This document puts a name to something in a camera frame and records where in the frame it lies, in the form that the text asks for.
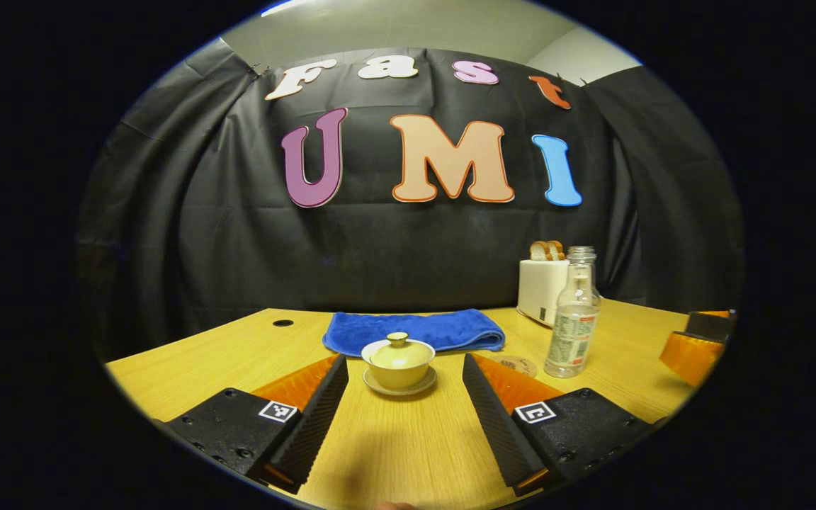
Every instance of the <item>coaster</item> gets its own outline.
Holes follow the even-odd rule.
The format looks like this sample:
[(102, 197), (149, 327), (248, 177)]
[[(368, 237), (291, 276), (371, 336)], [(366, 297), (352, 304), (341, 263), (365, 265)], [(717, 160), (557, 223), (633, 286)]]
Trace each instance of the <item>coaster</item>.
[(521, 358), (520, 356), (495, 356), (490, 358), (501, 365), (521, 372), (524, 375), (530, 375), (532, 378), (537, 375), (537, 365), (534, 365), (530, 359)]
[(436, 370), (434, 370), (433, 367), (428, 367), (427, 375), (425, 375), (420, 382), (409, 385), (409, 387), (404, 387), (401, 390), (393, 390), (392, 388), (385, 387), (384, 385), (378, 383), (376, 378), (373, 377), (373, 374), (370, 373), (370, 368), (363, 371), (363, 381), (366, 385), (369, 385), (373, 391), (382, 393), (384, 395), (401, 397), (404, 395), (414, 395), (415, 393), (420, 393), (421, 391), (427, 390), (428, 387), (431, 387), (431, 385), (436, 381)]

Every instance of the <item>hand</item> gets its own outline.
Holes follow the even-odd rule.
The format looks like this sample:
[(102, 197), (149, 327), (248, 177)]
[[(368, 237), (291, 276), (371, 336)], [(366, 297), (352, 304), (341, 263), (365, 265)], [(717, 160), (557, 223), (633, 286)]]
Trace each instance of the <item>hand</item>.
[(417, 510), (411, 504), (408, 503), (392, 503), (391, 501), (383, 501), (382, 503), (377, 504), (376, 508), (373, 510)]

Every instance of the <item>purple letter u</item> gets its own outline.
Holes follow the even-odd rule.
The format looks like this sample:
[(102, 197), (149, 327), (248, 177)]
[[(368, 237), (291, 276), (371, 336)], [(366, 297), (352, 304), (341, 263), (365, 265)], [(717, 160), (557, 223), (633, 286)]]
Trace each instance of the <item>purple letter u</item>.
[(319, 207), (336, 196), (342, 184), (342, 132), (339, 126), (349, 114), (347, 108), (336, 108), (317, 119), (323, 133), (323, 175), (316, 183), (304, 177), (304, 139), (307, 126), (289, 132), (282, 139), (285, 151), (285, 186), (292, 202), (301, 207)]

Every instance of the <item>bottle label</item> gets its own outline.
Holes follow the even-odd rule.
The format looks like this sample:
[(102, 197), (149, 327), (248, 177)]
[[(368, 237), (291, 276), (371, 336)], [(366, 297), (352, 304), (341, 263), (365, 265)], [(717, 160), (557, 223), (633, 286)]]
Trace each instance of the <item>bottle label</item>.
[(577, 367), (587, 357), (596, 325), (594, 315), (560, 314), (553, 327), (553, 340), (547, 357), (562, 367)]

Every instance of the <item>yellow cup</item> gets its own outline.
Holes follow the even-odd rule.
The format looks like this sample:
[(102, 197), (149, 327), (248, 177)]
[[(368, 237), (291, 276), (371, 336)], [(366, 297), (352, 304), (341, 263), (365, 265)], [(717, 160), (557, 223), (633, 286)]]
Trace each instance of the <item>yellow cup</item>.
[(424, 379), (436, 349), (405, 333), (392, 333), (385, 340), (367, 344), (361, 358), (369, 365), (376, 382), (392, 390), (415, 385)]

